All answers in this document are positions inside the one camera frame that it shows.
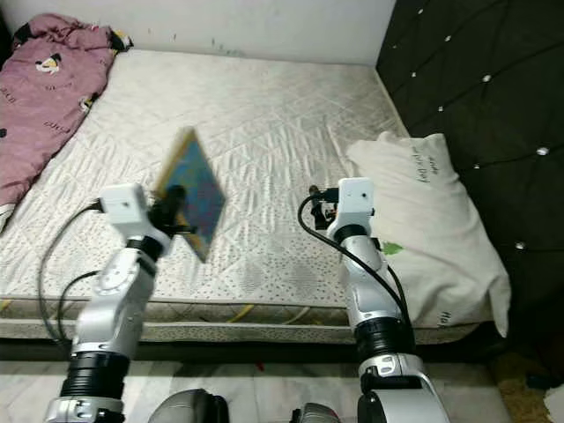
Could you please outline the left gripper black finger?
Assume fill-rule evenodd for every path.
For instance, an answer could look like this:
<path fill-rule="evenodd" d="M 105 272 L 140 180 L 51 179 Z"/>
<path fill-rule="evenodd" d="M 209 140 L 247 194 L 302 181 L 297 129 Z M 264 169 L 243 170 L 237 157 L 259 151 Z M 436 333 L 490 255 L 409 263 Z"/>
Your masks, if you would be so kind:
<path fill-rule="evenodd" d="M 182 222 L 182 208 L 186 203 L 185 187 L 166 187 L 154 202 L 154 226 L 159 230 L 187 230 Z"/>

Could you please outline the yellow blue children's book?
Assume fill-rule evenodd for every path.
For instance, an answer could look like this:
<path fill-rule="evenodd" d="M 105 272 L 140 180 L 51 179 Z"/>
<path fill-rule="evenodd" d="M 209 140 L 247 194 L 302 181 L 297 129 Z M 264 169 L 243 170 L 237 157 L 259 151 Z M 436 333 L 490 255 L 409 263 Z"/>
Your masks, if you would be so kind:
<path fill-rule="evenodd" d="M 152 186 L 154 201 L 161 197 L 166 187 L 185 187 L 187 197 L 182 207 L 182 222 L 196 226 L 197 232 L 184 238 L 198 261 L 208 262 L 226 195 L 192 126 L 185 126 L 176 133 L 173 149 Z M 154 223 L 154 205 L 150 219 Z"/>

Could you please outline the white pillow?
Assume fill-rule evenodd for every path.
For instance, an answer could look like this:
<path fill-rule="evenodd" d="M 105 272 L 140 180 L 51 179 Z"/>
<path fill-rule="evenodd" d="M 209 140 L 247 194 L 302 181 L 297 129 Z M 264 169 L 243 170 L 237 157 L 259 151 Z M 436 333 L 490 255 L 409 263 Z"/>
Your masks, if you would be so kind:
<path fill-rule="evenodd" d="M 508 335 L 510 275 L 450 158 L 441 133 L 383 132 L 346 149 L 375 186 L 372 229 L 402 251 L 386 256 L 419 328 L 491 322 Z"/>

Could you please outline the white quilted mattress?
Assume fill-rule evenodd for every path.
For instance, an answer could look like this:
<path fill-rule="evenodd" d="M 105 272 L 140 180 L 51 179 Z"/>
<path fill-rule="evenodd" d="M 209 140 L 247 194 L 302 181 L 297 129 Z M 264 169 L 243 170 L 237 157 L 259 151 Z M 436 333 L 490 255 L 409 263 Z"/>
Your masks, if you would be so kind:
<path fill-rule="evenodd" d="M 341 259 L 297 222 L 311 185 L 358 176 L 346 149 L 403 136 L 377 72 L 158 51 L 115 60 L 108 87 L 4 222 L 0 335 L 48 339 L 90 286 L 65 286 L 123 246 L 104 218 L 72 214 L 102 187 L 151 187 L 181 128 L 194 128 L 226 195 L 208 262 L 184 239 L 159 262 L 145 341 L 349 344 Z"/>

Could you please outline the purple cartoon print blanket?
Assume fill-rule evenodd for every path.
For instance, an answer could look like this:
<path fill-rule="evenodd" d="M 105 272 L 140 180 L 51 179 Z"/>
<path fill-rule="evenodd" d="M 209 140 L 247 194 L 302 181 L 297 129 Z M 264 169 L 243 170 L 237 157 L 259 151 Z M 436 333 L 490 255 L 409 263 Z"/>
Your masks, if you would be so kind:
<path fill-rule="evenodd" d="M 13 35 L 0 70 L 0 205 L 15 208 L 104 93 L 128 35 L 40 13 Z"/>

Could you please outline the grey robot left leg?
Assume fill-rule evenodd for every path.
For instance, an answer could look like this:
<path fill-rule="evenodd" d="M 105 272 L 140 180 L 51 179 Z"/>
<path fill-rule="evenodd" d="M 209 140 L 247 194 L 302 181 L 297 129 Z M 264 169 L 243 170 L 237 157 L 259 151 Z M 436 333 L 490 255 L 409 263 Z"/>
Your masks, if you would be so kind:
<path fill-rule="evenodd" d="M 148 423 L 230 423 L 228 403 L 208 390 L 176 392 L 153 411 Z"/>

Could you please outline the black tufted headboard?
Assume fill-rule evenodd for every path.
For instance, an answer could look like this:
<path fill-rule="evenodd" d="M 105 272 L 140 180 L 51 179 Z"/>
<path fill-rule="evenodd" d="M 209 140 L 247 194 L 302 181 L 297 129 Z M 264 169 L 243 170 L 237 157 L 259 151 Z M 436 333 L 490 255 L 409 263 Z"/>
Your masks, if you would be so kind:
<path fill-rule="evenodd" d="M 397 0 L 377 71 L 441 133 L 511 278 L 508 334 L 564 334 L 564 0 Z"/>

